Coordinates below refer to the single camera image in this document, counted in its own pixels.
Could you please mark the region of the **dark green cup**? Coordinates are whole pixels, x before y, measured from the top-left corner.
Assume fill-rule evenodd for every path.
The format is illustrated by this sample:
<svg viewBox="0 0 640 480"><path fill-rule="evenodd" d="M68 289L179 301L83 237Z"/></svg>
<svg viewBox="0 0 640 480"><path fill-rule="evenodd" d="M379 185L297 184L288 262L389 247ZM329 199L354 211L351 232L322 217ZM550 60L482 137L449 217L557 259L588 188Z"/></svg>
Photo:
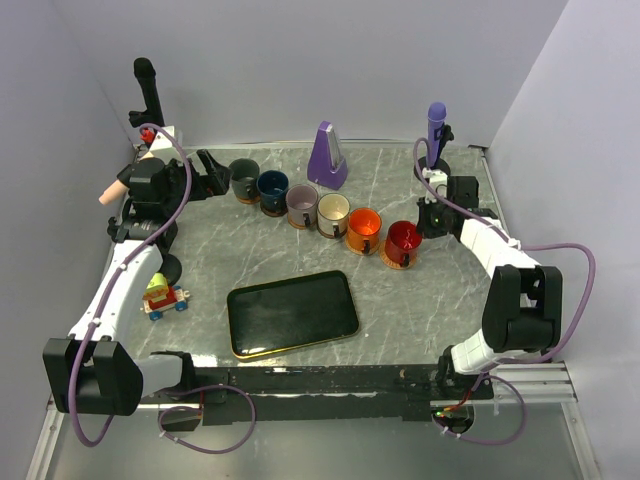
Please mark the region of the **dark green cup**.
<svg viewBox="0 0 640 480"><path fill-rule="evenodd" d="M254 160L236 159L229 169L232 173L230 185L235 196L253 198L259 195L256 182L260 176L260 166Z"/></svg>

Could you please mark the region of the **red cup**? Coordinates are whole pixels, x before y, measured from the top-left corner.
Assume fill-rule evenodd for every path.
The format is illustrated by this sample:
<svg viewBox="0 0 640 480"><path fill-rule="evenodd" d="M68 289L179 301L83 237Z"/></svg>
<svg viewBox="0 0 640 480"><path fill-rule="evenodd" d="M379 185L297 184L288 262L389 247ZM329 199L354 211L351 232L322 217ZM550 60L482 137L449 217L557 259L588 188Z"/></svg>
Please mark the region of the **red cup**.
<svg viewBox="0 0 640 480"><path fill-rule="evenodd" d="M417 232L416 225L400 220L389 227L384 250L392 261L407 264L409 258L417 257L421 242L422 235Z"/></svg>

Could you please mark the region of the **dark blue cup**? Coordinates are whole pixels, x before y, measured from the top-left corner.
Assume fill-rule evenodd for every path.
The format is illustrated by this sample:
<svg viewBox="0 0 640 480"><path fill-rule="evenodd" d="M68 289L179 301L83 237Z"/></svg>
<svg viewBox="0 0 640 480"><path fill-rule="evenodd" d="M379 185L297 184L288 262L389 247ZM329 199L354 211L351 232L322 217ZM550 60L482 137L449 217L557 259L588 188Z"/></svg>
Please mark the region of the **dark blue cup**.
<svg viewBox="0 0 640 480"><path fill-rule="evenodd" d="M261 205L271 211L286 209L286 194L289 188L288 177L281 171L268 170L263 172L256 182Z"/></svg>

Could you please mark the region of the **woven rattan coaster front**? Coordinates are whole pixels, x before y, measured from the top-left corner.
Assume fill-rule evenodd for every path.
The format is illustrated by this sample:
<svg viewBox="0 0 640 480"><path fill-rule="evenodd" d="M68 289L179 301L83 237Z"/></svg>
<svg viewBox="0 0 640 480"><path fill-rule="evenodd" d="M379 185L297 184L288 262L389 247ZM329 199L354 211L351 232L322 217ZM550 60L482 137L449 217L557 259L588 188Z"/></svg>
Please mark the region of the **woven rattan coaster front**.
<svg viewBox="0 0 640 480"><path fill-rule="evenodd" d="M394 262L392 261L388 255L386 254L385 250L379 250L378 251L379 257L381 258L382 262L389 268L394 269L394 270L407 270L409 268L412 268L416 262L417 262L417 257L415 258L409 258L409 261L407 264L401 264L398 262Z"/></svg>

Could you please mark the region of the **woven rattan coaster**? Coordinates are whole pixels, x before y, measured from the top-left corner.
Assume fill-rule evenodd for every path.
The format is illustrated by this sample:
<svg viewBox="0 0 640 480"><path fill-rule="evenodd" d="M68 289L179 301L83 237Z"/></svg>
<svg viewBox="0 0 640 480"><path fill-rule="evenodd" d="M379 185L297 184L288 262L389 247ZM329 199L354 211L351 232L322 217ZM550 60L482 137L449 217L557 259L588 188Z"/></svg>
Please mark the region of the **woven rattan coaster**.
<svg viewBox="0 0 640 480"><path fill-rule="evenodd" d="M364 252L363 250L358 250L357 248L353 247L349 242L345 242L345 246L347 247L347 249L359 256L371 256L374 253L376 253L380 247L380 243L374 245L373 247L371 247L367 252Z"/></svg>
<svg viewBox="0 0 640 480"><path fill-rule="evenodd" d="M389 268L394 269L394 270L407 270L409 268L412 268L416 262L417 262L417 257L415 258L409 258L409 261L407 264L401 264L398 262L394 262L392 261L388 255L386 254L385 250L379 250L378 251L379 257L381 258L382 262Z"/></svg>

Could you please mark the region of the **orange cup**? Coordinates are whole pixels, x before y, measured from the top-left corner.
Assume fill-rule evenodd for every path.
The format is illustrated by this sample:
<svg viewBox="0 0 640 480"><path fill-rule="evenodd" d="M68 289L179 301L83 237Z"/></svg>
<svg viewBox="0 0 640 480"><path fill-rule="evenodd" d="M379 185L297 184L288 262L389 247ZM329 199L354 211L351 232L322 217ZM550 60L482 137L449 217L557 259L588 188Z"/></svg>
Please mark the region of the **orange cup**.
<svg viewBox="0 0 640 480"><path fill-rule="evenodd" d="M370 208L355 209L349 216L346 242L358 250L367 252L379 243L382 227L380 215Z"/></svg>

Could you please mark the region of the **dark walnut coaster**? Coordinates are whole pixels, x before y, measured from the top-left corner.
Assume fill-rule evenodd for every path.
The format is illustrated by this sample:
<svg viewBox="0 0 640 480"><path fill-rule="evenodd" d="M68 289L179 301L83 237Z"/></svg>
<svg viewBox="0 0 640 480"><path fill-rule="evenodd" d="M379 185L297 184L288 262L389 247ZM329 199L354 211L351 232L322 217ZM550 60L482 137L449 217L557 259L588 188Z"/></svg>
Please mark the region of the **dark walnut coaster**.
<svg viewBox="0 0 640 480"><path fill-rule="evenodd" d="M272 217L272 218L282 217L282 216L285 216L288 213L286 209L281 210L281 211L271 211L271 210L265 209L262 205L261 205L261 211L266 216Z"/></svg>
<svg viewBox="0 0 640 480"><path fill-rule="evenodd" d="M343 232L339 232L339 234L337 236L335 236L334 234L332 234L332 235L326 234L323 231L318 231L318 233L320 235L322 235L323 237L327 238L327 239L338 240L338 239L341 239L341 238L345 237L346 234L347 234L347 231L345 230Z"/></svg>

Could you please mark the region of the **lilac cup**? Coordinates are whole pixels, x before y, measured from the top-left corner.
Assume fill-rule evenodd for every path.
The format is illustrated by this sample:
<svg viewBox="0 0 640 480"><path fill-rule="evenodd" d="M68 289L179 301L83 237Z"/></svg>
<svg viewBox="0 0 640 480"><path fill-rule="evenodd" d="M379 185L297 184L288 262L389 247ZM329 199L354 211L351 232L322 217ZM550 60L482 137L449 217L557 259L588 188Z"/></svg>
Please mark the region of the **lilac cup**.
<svg viewBox="0 0 640 480"><path fill-rule="evenodd" d="M298 224L314 226L318 202L319 194L314 187L303 184L292 186L286 194L287 216Z"/></svg>

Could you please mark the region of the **cream cup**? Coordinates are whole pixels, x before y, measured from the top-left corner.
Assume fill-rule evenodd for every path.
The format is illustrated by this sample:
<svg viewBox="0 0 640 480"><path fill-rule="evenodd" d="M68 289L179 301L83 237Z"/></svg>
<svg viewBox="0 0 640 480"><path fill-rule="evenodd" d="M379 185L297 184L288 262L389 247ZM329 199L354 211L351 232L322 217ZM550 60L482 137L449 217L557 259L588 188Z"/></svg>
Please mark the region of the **cream cup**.
<svg viewBox="0 0 640 480"><path fill-rule="evenodd" d="M335 236L347 231L350 211L350 203L345 196L338 193L323 195L317 205L318 231Z"/></svg>

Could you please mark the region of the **black arm base beam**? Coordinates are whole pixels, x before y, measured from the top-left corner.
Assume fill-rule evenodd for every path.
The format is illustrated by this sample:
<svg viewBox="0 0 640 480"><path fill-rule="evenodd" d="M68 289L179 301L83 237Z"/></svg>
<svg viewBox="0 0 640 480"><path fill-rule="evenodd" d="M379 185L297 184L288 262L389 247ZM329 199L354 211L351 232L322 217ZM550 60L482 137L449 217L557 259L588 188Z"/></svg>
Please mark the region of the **black arm base beam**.
<svg viewBox="0 0 640 480"><path fill-rule="evenodd" d="M195 385L247 393L259 421L400 418L429 422L436 406L455 404L474 376L434 364L199 367Z"/></svg>

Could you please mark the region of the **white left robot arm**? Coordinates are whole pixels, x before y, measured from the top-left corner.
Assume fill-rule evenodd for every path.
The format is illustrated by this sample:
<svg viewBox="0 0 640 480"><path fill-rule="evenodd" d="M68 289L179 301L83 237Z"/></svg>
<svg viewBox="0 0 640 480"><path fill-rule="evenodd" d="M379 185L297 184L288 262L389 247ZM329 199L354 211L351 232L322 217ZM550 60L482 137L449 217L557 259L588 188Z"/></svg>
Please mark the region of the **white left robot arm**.
<svg viewBox="0 0 640 480"><path fill-rule="evenodd" d="M82 414L129 416L143 397L158 391L176 402L196 393L190 354L161 351L135 360L123 342L153 275L164 274L169 284L180 278L181 265L169 249L178 232L172 216L182 199L205 200L229 189L229 169L205 149L197 156L204 173L155 157L119 173L129 182L129 197L121 215L108 222L114 250L107 274L80 321L66 337L49 339L43 350L59 411L68 412L74 398Z"/></svg>

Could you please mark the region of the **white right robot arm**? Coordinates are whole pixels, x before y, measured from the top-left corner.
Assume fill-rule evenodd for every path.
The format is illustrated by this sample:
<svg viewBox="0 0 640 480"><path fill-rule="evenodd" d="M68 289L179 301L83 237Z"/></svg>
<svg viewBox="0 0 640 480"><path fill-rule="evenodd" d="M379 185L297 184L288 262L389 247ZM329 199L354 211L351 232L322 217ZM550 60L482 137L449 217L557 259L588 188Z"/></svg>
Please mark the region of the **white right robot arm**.
<svg viewBox="0 0 640 480"><path fill-rule="evenodd" d="M458 398L478 375L506 359L541 353L558 345L561 333L563 277L542 266L509 237L498 216L479 206L473 176L449 177L446 193L424 170L428 194L419 199L417 232L424 238L451 235L476 257L490 286L481 327L466 340L445 349L438 361L441 394Z"/></svg>

